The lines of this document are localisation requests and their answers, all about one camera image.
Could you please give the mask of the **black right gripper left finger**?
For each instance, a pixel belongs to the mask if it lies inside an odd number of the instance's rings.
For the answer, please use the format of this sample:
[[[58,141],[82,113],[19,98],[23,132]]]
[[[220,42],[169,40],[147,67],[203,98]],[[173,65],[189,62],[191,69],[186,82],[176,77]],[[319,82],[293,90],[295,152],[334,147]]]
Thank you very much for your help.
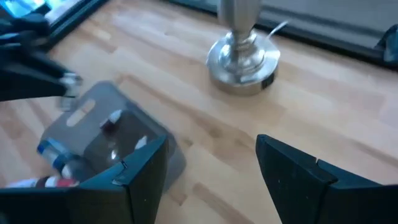
[[[161,136],[76,187],[0,189],[0,224],[154,224],[168,152]]]

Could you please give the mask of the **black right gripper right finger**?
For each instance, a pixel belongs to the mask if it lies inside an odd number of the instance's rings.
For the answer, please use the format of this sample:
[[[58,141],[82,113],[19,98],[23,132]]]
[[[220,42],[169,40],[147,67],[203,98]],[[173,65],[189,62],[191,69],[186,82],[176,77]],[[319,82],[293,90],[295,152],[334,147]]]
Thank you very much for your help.
[[[266,134],[262,177],[282,224],[398,224],[398,185],[382,185]]]

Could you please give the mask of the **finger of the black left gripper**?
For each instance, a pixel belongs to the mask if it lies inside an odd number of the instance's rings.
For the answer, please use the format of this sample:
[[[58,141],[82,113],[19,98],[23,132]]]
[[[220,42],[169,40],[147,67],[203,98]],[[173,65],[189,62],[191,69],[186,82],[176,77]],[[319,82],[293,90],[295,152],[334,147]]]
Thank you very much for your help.
[[[0,75],[0,101],[63,96],[66,86],[56,78],[39,75]]]
[[[0,52],[0,80],[33,77],[58,80],[67,69],[42,52]]]

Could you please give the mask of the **small food coloring bottle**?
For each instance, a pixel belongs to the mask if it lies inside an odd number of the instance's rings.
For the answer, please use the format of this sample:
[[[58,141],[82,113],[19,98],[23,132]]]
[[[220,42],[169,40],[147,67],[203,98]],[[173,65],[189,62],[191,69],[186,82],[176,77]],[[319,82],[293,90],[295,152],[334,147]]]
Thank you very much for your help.
[[[113,132],[118,126],[118,121],[120,120],[122,113],[122,110],[115,110],[104,121],[102,121],[99,125],[102,132]]]
[[[135,150],[138,150],[138,149],[144,147],[146,144],[147,144],[147,136],[143,136],[142,138],[140,138],[140,139],[137,141],[137,143],[136,143],[134,149],[135,149]]]
[[[65,73],[59,81],[66,88],[65,94],[59,99],[59,108],[63,111],[70,111],[74,108],[80,95],[83,79],[76,73]]]

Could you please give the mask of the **translucent grey plastic bin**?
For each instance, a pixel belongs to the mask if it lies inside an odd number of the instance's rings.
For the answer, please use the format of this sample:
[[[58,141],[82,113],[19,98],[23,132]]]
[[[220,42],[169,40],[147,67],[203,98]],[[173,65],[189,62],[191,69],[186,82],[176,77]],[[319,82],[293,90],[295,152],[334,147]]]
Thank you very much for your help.
[[[100,123],[115,110],[123,111],[117,128],[111,133],[102,132]],[[41,139],[55,139],[80,156],[79,171],[83,182],[141,150],[143,147],[134,148],[143,136],[147,136],[147,144],[167,136],[169,146],[164,190],[168,190],[186,166],[173,134],[110,82],[99,82],[89,89],[76,108],[55,120]]]

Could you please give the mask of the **blue food coloring bottle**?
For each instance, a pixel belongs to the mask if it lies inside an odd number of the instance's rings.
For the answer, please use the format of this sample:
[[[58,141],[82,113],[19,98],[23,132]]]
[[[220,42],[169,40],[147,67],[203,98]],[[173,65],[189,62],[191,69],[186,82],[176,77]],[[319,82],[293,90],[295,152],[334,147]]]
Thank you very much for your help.
[[[79,171],[80,156],[68,150],[59,141],[47,138],[41,140],[37,152],[63,177],[79,182],[83,176]]]

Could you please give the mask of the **large food coloring bottle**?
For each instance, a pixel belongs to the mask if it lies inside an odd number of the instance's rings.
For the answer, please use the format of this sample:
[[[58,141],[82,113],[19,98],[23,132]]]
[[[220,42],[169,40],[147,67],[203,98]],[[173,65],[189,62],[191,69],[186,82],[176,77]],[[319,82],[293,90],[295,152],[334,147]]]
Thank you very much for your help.
[[[59,176],[46,176],[41,178],[24,179],[6,185],[6,188],[59,188],[59,187],[75,187],[79,185],[79,181],[74,179],[66,179]]]

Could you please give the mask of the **white shade silver table lamp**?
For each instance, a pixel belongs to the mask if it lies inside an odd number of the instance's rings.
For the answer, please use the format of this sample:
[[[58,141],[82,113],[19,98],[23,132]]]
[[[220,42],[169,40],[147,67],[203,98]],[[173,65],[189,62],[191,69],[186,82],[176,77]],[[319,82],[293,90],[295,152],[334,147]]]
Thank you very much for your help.
[[[250,96],[272,84],[280,59],[280,50],[256,33],[254,25],[261,0],[220,0],[219,21],[229,32],[215,42],[206,58],[210,81],[223,92]]]

